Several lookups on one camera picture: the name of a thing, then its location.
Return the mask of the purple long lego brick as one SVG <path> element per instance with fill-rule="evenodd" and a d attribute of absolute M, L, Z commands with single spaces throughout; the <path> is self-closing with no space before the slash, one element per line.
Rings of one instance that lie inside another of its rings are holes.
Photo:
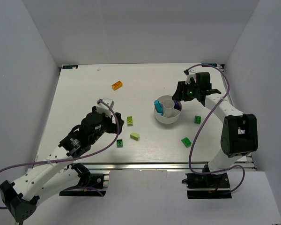
<path fill-rule="evenodd" d="M 181 111 L 181 105 L 178 101 L 174 100 L 174 109 Z"/>

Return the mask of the teal long lego brick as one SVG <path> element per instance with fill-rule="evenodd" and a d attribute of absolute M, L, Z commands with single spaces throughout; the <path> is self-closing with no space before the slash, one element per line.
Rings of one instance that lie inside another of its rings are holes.
<path fill-rule="evenodd" d="M 163 105 L 159 102 L 159 100 L 154 101 L 155 110 L 159 115 L 163 115 Z"/>

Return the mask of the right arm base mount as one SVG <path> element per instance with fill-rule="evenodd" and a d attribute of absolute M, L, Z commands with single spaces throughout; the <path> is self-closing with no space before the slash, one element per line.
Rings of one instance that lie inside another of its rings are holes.
<path fill-rule="evenodd" d="M 207 164 L 199 169 L 190 164 L 191 172 L 185 174 L 181 183 L 186 185 L 187 198 L 200 199 L 231 199 L 230 182 L 227 170 L 210 173 Z"/>

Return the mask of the lime rounded lego brick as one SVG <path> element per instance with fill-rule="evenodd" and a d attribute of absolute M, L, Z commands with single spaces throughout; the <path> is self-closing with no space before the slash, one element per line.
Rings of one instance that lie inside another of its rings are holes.
<path fill-rule="evenodd" d="M 130 134 L 130 138 L 132 138 L 132 139 L 138 141 L 138 140 L 140 139 L 140 135 L 139 135 L 138 133 L 132 132 L 132 133 Z"/>

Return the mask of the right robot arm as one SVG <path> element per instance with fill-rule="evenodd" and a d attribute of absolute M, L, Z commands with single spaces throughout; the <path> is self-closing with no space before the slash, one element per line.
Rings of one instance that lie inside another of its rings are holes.
<path fill-rule="evenodd" d="M 258 148 L 257 118 L 245 114 L 229 103 L 218 89 L 212 89 L 208 72 L 187 72 L 185 81 L 177 83 L 172 96 L 175 101 L 198 100 L 222 122 L 221 148 L 200 175 L 222 174 L 235 167 L 235 162 Z"/>

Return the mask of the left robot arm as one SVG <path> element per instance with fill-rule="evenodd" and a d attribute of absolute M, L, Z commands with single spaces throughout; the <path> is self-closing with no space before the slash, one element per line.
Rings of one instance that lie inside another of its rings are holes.
<path fill-rule="evenodd" d="M 99 103 L 59 142 L 45 164 L 35 166 L 14 181 L 1 183 L 2 201 L 15 221 L 21 224 L 42 202 L 67 188 L 89 189 L 94 185 L 96 180 L 90 171 L 74 161 L 104 133 L 119 135 L 123 124 L 120 113 Z"/>

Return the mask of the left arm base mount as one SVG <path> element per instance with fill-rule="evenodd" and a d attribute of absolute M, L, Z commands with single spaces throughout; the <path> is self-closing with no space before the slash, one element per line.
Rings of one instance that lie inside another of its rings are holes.
<path fill-rule="evenodd" d="M 64 169 L 75 170 L 79 181 L 75 186 L 68 187 L 59 193 L 59 196 L 104 197 L 108 187 L 109 175 L 92 172 L 82 163 L 70 164 Z"/>

